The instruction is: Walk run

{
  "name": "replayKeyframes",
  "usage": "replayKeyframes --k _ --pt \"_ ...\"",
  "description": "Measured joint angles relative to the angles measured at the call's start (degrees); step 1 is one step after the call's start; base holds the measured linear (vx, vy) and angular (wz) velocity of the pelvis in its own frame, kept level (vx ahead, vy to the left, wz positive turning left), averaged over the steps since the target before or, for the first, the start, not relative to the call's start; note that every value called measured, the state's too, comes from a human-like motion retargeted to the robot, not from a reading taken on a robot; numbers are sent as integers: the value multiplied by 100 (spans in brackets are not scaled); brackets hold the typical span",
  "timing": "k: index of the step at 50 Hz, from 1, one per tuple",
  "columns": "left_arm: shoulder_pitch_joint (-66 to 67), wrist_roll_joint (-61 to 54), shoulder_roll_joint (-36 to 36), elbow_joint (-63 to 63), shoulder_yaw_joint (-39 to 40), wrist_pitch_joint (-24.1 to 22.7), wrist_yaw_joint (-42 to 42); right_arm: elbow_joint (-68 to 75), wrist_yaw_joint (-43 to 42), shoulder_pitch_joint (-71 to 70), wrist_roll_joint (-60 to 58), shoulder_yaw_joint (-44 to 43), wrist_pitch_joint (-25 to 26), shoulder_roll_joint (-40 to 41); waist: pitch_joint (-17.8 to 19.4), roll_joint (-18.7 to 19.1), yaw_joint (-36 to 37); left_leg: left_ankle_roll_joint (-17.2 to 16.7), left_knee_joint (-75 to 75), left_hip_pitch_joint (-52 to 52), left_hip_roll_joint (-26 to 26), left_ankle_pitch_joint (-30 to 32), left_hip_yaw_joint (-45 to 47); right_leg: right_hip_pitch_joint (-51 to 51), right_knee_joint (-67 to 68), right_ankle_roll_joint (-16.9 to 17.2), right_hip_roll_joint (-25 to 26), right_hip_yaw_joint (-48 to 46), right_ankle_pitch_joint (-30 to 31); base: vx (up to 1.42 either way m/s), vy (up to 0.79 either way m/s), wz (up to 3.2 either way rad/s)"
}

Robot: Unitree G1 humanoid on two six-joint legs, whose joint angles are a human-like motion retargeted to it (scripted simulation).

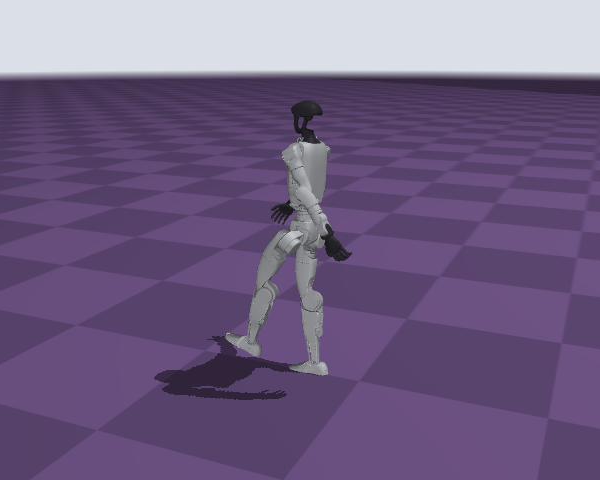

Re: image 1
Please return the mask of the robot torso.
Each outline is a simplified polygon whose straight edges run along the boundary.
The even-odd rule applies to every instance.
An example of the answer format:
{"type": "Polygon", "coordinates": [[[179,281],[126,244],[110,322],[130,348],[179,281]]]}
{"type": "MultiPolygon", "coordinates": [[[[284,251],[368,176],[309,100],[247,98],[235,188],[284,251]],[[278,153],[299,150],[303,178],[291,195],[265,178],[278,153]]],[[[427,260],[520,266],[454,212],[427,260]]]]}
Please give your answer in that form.
{"type": "MultiPolygon", "coordinates": [[[[303,155],[302,163],[312,187],[312,194],[316,197],[316,199],[318,199],[319,203],[321,203],[326,185],[326,145],[322,141],[320,141],[321,143],[318,144],[304,142],[304,137],[299,137],[298,139],[297,142],[292,143],[289,147],[296,144],[299,145],[303,155]],[[298,139],[300,139],[300,141],[298,141],[298,139]]],[[[303,204],[303,202],[296,198],[296,190],[299,188],[299,184],[293,179],[287,165],[286,169],[290,202],[294,204],[303,204]]],[[[313,224],[312,218],[310,217],[308,211],[305,210],[304,204],[302,206],[295,207],[295,210],[297,210],[296,219],[291,220],[289,229],[292,231],[298,228],[304,234],[301,246],[308,246],[318,239],[319,233],[316,226],[313,224]]]]}

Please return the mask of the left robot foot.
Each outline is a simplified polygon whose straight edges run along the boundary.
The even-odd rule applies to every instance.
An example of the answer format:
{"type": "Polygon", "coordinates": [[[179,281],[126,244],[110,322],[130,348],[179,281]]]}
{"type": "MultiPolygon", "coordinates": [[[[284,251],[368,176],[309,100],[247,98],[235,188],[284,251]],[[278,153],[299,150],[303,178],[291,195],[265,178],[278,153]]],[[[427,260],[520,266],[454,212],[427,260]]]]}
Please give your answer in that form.
{"type": "MultiPolygon", "coordinates": [[[[246,342],[247,336],[237,335],[237,334],[228,332],[228,333],[226,333],[225,338],[233,345],[237,346],[238,348],[244,349],[245,351],[247,351],[248,353],[250,353],[253,356],[258,357],[261,355],[261,351],[262,351],[261,344],[258,342],[255,342],[255,341],[254,341],[253,345],[249,344],[249,342],[247,343],[246,342]]],[[[248,339],[248,341],[249,340],[250,339],[248,339]]]]}

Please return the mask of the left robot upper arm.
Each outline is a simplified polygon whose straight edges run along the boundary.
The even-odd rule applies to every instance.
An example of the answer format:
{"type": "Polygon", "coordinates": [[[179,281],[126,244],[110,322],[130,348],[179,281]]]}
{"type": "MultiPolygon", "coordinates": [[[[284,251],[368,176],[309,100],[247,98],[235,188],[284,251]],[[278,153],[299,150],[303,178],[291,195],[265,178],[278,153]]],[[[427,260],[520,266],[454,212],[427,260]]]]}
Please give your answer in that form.
{"type": "MultiPolygon", "coordinates": [[[[282,151],[282,159],[285,162],[285,164],[288,166],[293,179],[299,184],[299,188],[306,187],[312,192],[312,187],[311,187],[310,181],[308,179],[307,173],[306,173],[304,165],[302,163],[302,157],[303,157],[302,151],[299,148],[298,144],[293,145],[282,151]]],[[[296,192],[297,192],[297,190],[296,190],[296,192]]],[[[296,195],[296,198],[299,201],[301,201],[297,197],[297,195],[296,195]]]]}

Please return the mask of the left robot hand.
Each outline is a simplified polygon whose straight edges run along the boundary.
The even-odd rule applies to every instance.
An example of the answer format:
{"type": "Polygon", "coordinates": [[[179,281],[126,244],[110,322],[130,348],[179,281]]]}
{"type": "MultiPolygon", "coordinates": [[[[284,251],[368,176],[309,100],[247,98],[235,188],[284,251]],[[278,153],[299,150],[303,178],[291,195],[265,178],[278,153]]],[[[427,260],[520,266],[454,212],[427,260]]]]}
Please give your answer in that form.
{"type": "Polygon", "coordinates": [[[341,245],[341,243],[333,237],[333,230],[330,227],[329,224],[325,224],[325,228],[328,231],[328,235],[326,236],[321,236],[322,240],[325,240],[325,247],[326,247],[326,253],[328,256],[332,257],[336,260],[336,261],[345,261],[347,258],[349,258],[352,254],[352,252],[347,252],[341,245]],[[338,252],[337,252],[338,251],[338,252]],[[348,256],[346,256],[346,255],[348,256]],[[341,255],[341,256],[340,256],[341,255]]]}

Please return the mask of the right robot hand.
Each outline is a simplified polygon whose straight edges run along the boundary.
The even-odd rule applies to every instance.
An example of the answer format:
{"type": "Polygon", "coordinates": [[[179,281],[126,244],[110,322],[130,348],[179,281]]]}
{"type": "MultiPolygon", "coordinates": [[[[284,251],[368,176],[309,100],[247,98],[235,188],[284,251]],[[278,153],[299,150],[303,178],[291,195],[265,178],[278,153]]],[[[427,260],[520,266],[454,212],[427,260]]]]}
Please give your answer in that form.
{"type": "Polygon", "coordinates": [[[274,211],[275,209],[277,209],[277,208],[279,208],[279,207],[280,207],[280,208],[279,208],[279,209],[277,209],[277,210],[276,210],[276,211],[273,213],[273,215],[271,216],[271,219],[272,219],[272,218],[273,218],[273,217],[276,215],[276,213],[278,213],[278,212],[280,211],[280,212],[277,214],[276,218],[274,219],[274,222],[276,222],[277,218],[278,218],[278,217],[279,217],[279,216],[280,216],[280,215],[283,213],[283,214],[282,214],[282,216],[280,217],[279,221],[278,221],[278,224],[280,223],[280,221],[282,220],[282,218],[283,218],[283,217],[286,215],[286,217],[284,218],[284,221],[283,221],[283,223],[282,223],[282,225],[284,225],[284,223],[285,223],[285,221],[287,220],[287,218],[288,218],[288,217],[289,217],[289,216],[290,216],[290,215],[293,213],[293,211],[295,210],[295,209],[293,209],[292,207],[290,207],[290,206],[289,206],[289,204],[290,204],[290,203],[291,203],[291,202],[290,202],[290,200],[288,200],[286,203],[283,203],[283,204],[279,204],[279,205],[276,205],[276,206],[274,206],[274,207],[271,209],[271,211],[274,211]]]}

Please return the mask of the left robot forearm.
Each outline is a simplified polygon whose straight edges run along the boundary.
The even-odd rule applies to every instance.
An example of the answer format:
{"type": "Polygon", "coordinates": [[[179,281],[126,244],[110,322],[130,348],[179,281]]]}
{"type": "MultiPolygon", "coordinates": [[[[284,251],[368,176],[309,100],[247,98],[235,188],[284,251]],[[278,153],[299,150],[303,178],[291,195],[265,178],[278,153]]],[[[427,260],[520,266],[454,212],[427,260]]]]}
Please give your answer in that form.
{"type": "Polygon", "coordinates": [[[323,213],[319,206],[318,199],[316,199],[312,192],[306,187],[298,188],[296,195],[303,202],[304,208],[308,211],[310,217],[312,218],[313,224],[316,226],[319,235],[328,235],[329,233],[325,228],[325,224],[329,223],[327,216],[323,213]]]}

